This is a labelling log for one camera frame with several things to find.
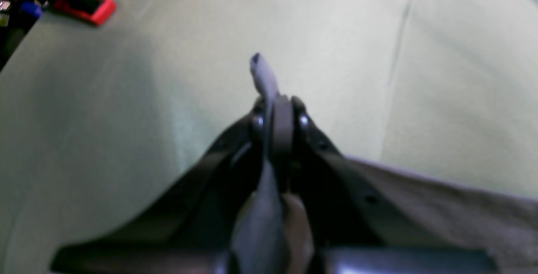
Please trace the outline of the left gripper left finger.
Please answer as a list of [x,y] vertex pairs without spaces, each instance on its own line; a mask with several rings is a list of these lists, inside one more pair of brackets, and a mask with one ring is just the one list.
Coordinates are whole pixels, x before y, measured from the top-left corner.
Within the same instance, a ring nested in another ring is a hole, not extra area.
[[231,236],[261,176],[264,103],[225,129],[149,207],[103,236],[60,248],[58,274],[240,274]]

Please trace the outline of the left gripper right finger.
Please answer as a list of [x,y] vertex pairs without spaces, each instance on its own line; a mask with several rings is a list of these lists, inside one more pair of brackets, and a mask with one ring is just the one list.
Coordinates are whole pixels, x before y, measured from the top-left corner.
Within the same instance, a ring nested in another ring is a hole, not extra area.
[[273,157],[301,199],[313,238],[308,274],[496,274],[486,251],[441,240],[364,177],[383,168],[348,160],[298,97],[277,97]]

